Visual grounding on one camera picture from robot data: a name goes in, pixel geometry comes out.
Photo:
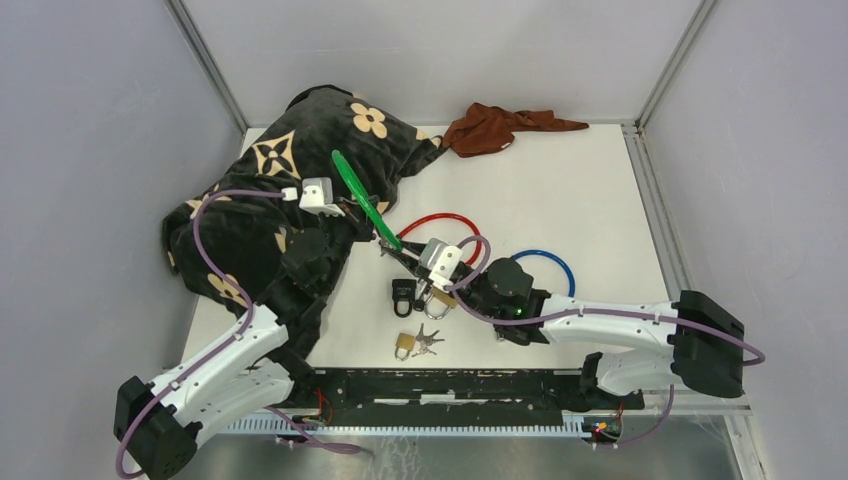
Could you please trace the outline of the green cable lock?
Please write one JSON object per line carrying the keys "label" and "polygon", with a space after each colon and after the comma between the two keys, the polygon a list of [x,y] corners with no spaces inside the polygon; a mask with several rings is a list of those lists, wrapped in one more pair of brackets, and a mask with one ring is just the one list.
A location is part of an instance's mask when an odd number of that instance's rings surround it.
{"label": "green cable lock", "polygon": [[340,177],[350,190],[354,200],[359,204],[366,217],[375,227],[383,244],[394,251],[401,251],[403,248],[401,240],[386,224],[382,214],[378,212],[376,206],[369,200],[369,195],[364,185],[348,160],[339,150],[332,150],[331,158]]}

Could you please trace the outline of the small brass padlock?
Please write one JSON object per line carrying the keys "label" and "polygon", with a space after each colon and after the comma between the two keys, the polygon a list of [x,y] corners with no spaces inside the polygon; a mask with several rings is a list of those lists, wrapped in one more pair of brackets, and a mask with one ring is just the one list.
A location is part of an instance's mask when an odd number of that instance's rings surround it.
{"label": "small brass padlock", "polygon": [[416,338],[408,333],[399,333],[395,342],[394,357],[398,361],[406,361],[415,349]]}

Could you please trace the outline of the black padlock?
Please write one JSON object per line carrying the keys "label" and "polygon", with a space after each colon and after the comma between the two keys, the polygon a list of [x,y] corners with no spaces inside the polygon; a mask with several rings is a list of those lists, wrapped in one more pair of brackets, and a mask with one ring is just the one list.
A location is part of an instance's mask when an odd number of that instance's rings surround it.
{"label": "black padlock", "polygon": [[391,282],[393,312],[398,318],[407,318],[413,311],[416,300],[416,281],[396,278]]}

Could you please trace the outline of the green cable lock keys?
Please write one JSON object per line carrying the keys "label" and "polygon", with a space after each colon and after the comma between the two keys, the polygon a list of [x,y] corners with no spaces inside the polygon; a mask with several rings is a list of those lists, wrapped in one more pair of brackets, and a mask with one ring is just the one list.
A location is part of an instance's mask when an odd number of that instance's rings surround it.
{"label": "green cable lock keys", "polygon": [[380,248],[380,256],[381,257],[385,256],[387,253],[389,253],[392,250],[391,245],[386,240],[380,240],[378,242],[378,245],[379,245],[379,248]]}

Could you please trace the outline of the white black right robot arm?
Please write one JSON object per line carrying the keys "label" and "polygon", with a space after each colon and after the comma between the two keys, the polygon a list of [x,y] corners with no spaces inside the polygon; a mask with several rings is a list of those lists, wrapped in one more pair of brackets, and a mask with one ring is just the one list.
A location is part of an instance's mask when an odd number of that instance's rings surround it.
{"label": "white black right robot arm", "polygon": [[677,385],[717,398],[744,393],[745,355],[755,350],[744,340],[743,323],[703,292],[683,290],[660,303],[589,302],[535,288],[512,258],[485,259],[472,268],[461,261],[458,246],[438,239],[383,243],[381,252],[510,342],[615,347],[588,355],[581,368],[577,392],[591,408]]}

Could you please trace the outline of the blue cable lock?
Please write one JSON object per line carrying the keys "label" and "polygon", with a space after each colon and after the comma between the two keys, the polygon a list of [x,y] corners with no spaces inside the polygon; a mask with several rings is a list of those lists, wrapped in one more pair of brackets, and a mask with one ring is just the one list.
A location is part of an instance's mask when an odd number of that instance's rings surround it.
{"label": "blue cable lock", "polygon": [[568,281],[568,295],[574,297],[577,290],[576,278],[570,266],[558,255],[541,249],[526,249],[519,251],[511,256],[514,260],[519,260],[526,257],[542,257],[557,264],[564,272]]}

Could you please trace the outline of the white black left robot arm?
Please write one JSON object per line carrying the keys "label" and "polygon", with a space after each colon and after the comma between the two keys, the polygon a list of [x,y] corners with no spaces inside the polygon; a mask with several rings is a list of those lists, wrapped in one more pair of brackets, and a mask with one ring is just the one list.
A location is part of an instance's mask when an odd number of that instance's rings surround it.
{"label": "white black left robot arm", "polygon": [[313,397],[313,378],[298,369],[287,370],[272,362],[249,375],[243,371],[286,346],[294,327],[318,323],[327,298],[313,289],[317,278],[309,275],[295,282],[310,298],[306,306],[295,307],[291,300],[276,307],[255,303],[211,260],[198,237],[205,210],[221,196],[215,193],[198,206],[192,226],[194,242],[214,277],[245,301],[246,312],[188,361],[149,383],[133,377],[120,387],[115,421],[120,445],[115,469],[122,479],[169,479],[212,436],[236,420],[259,408],[272,409],[284,400],[300,407]]}

